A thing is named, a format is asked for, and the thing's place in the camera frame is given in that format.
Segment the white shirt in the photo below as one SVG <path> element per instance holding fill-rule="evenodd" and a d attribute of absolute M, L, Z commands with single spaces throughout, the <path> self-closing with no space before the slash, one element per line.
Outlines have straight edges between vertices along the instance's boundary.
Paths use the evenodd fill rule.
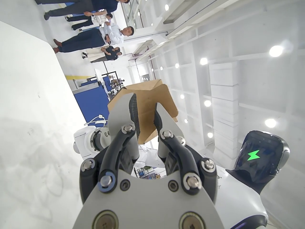
<path fill-rule="evenodd" d="M 105 40 L 106 34 L 109 35 L 111 45 L 118 45 L 124 42 L 124 35 L 121 33 L 119 26 L 115 23 L 111 23 L 110 26 L 105 25 L 104 27 L 100 27 L 99 30 L 102 34 L 103 40 Z"/>

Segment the brown cardboard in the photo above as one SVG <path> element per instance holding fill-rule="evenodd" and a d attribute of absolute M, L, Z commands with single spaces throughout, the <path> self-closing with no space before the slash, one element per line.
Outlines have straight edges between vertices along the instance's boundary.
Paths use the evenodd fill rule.
<path fill-rule="evenodd" d="M 156 127 L 153 124 L 157 102 L 161 103 L 170 116 L 177 121 L 178 110 L 167 85 L 162 84 L 162 80 L 152 80 L 126 86 L 108 103 L 109 111 L 122 95 L 129 93 L 135 93 L 137 96 L 137 111 L 140 124 L 139 144 L 144 144 L 157 136 Z"/>

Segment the dark trousers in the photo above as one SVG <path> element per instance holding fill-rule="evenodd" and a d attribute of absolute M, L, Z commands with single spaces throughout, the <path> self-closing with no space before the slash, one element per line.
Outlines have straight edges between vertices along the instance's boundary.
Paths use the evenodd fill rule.
<path fill-rule="evenodd" d="M 101 61 L 107 61 L 108 59 L 106 57 L 101 57 L 101 58 L 98 58 L 94 61 L 91 61 L 91 63 L 96 63 L 96 62 L 101 62 Z"/>
<path fill-rule="evenodd" d="M 42 4 L 66 3 L 74 2 L 73 4 L 61 9 L 49 11 L 50 16 L 65 16 L 69 14 L 83 14 L 84 12 L 94 11 L 91 0 L 40 0 Z"/>
<path fill-rule="evenodd" d="M 105 44 L 99 29 L 83 31 L 78 35 L 62 42 L 58 47 L 60 52 L 73 52 L 77 50 L 101 47 Z"/>
<path fill-rule="evenodd" d="M 75 22 L 80 20 L 87 20 L 87 21 L 79 24 L 73 24 L 72 25 L 73 30 L 77 30 L 81 27 L 93 25 L 92 18 L 90 16 L 83 15 L 83 16 L 72 16 L 67 18 L 68 22 Z"/>

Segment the brown shoe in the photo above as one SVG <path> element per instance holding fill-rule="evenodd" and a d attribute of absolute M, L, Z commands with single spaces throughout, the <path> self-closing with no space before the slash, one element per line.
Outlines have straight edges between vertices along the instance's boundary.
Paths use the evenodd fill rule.
<path fill-rule="evenodd" d="M 59 52 L 59 49 L 56 47 L 56 48 L 53 48 L 55 54 Z"/>
<path fill-rule="evenodd" d="M 57 46 L 60 46 L 62 47 L 62 43 L 61 42 L 58 42 L 56 39 L 53 39 L 54 43 L 57 45 Z"/>

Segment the black display screen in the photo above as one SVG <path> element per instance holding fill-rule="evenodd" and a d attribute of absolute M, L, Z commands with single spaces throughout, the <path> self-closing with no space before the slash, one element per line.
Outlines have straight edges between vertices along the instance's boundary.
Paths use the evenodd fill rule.
<path fill-rule="evenodd" d="M 235 170 L 254 183 L 262 183 L 278 173 L 283 147 L 281 140 L 272 134 L 251 131 L 244 140 Z"/>

